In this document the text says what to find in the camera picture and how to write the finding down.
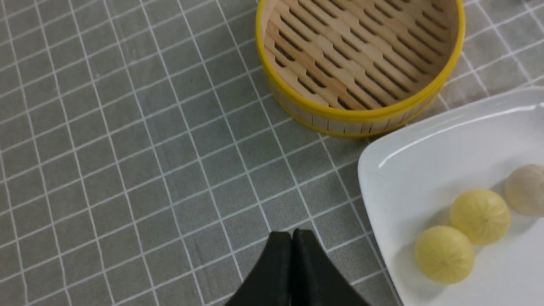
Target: white plate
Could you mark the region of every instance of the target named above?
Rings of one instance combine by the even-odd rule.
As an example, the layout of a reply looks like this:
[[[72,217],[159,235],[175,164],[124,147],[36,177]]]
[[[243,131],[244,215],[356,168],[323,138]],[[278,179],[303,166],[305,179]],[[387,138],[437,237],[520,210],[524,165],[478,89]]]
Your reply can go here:
[[[542,305],[544,220],[512,213],[500,242],[477,248],[474,270],[458,284],[426,279],[414,243],[448,224],[455,197],[471,188],[502,192],[517,167],[544,164],[544,88],[484,99],[421,121],[371,144],[359,182],[385,263],[405,306]]]

